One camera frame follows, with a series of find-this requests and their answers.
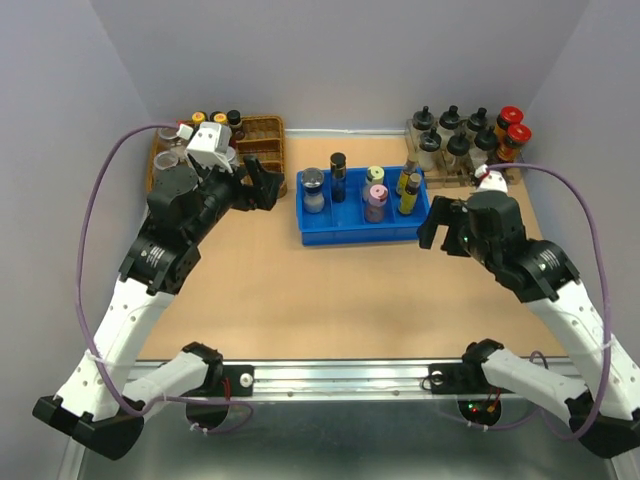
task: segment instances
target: wooden table surface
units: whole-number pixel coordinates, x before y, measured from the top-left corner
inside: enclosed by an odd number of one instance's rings
[[[543,323],[469,258],[416,243],[303,247],[295,213],[295,174],[349,166],[401,165],[402,138],[289,138],[289,193],[271,212],[229,212],[200,246],[202,259],[155,326],[142,359],[168,359],[198,341],[228,359],[458,357],[493,338],[519,355],[564,352]],[[432,190],[466,198],[468,188]],[[523,183],[520,203],[540,238]]]

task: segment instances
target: gray wall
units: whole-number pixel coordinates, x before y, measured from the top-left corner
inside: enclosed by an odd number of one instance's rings
[[[73,309],[84,204],[114,140],[149,117],[86,0],[3,3],[0,16],[0,476],[55,478],[67,438],[31,417],[80,359]],[[147,139],[108,175],[85,299],[94,327],[142,212]]]
[[[527,106],[588,3],[91,1],[152,116],[237,107],[295,128]]]
[[[529,160],[575,181],[599,226],[614,331],[640,361],[640,3],[593,0],[527,111]],[[577,202],[557,181],[527,184],[542,232],[569,252],[601,305],[590,237]]]

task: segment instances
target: screw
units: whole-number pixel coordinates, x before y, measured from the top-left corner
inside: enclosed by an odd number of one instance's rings
[[[251,374],[243,373],[242,375],[240,375],[240,385],[242,385],[244,388],[249,388],[251,385],[253,385],[253,377],[251,376]]]

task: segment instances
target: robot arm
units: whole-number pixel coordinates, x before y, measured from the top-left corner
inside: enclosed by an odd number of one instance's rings
[[[518,203],[507,196],[502,176],[479,173],[480,185],[468,200],[434,198],[418,230],[420,247],[431,248],[439,225],[449,227],[442,250],[475,258],[511,290],[560,341],[584,382],[544,370],[484,340],[470,345],[462,364],[438,366],[441,375],[431,379],[433,392],[479,393],[489,385],[507,389],[550,411],[576,432],[599,388],[602,319],[564,251],[552,242],[527,238]],[[596,455],[610,458],[640,446],[640,376],[615,338],[607,347],[612,363],[604,400],[580,441]]]
[[[182,396],[212,387],[222,376],[222,356],[200,344],[150,375],[126,384],[151,329],[180,292],[200,260],[198,245],[230,209],[273,208],[283,175],[266,172],[253,156],[240,166],[229,148],[230,129],[202,123],[198,131],[181,126],[190,139],[193,166],[162,171],[147,196],[149,214],[129,249],[107,313],[94,341],[100,358],[87,350],[64,385],[42,397],[33,415],[104,456],[117,459],[133,446],[144,421],[158,413],[157,403],[144,415],[124,412],[104,384],[103,364],[117,391],[136,410],[157,396]],[[243,181],[246,175],[251,185]]]

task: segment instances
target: blue plastic tray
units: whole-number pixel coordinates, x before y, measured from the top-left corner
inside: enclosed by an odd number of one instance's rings
[[[331,200],[331,172],[324,170],[324,208],[319,213],[308,213],[302,205],[304,190],[302,172],[296,176],[296,213],[303,245],[337,245],[344,243],[398,242],[416,240],[417,229],[427,218],[429,199],[425,182],[420,185],[416,206],[411,215],[398,212],[400,196],[396,184],[402,167],[384,167],[384,185],[389,189],[384,221],[369,223],[364,218],[365,202],[362,200],[366,168],[347,170],[347,196],[344,202]]]

